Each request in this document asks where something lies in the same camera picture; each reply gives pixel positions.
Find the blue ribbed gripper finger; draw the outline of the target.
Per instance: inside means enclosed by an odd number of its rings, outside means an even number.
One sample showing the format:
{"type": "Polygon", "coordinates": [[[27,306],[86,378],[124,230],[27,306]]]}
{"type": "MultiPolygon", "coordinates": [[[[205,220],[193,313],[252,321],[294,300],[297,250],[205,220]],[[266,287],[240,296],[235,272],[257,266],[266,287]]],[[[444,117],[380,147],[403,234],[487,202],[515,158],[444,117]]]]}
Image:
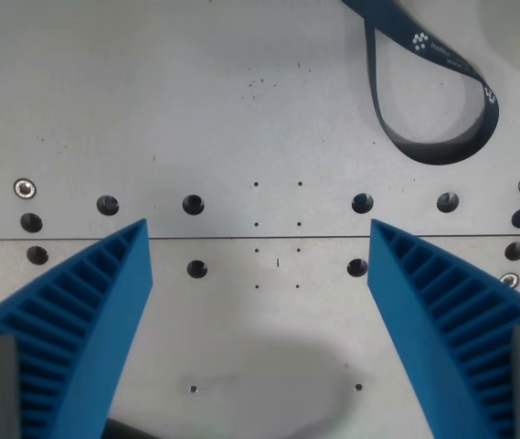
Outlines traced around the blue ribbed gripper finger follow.
{"type": "Polygon", "coordinates": [[[140,219],[0,302],[16,342],[24,438],[98,438],[153,287],[140,219]]]}
{"type": "Polygon", "coordinates": [[[374,219],[367,284],[436,438],[514,438],[520,292],[374,219]]]}

